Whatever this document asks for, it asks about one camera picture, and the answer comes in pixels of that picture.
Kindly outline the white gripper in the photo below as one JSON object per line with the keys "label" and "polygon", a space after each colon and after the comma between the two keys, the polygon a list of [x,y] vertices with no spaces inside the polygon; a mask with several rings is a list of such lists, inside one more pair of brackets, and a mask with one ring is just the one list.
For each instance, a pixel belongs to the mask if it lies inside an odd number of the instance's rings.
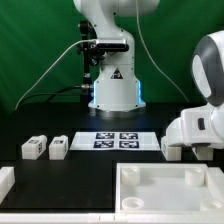
{"label": "white gripper", "polygon": [[210,147],[224,149],[224,104],[184,109],[166,129],[171,147]]}

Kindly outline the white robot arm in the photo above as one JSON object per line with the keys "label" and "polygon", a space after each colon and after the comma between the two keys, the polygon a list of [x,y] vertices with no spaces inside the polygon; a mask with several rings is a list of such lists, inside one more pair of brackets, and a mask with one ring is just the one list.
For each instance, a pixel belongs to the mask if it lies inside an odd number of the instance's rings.
{"label": "white robot arm", "polygon": [[[129,113],[145,107],[140,82],[134,74],[135,42],[131,34],[116,26],[116,16],[145,15],[160,0],[73,0],[96,32],[94,51],[101,53],[100,74],[94,82],[89,107],[105,115]],[[166,129],[169,147],[224,148],[224,31],[203,37],[191,64],[193,80],[207,101],[185,109]]]}

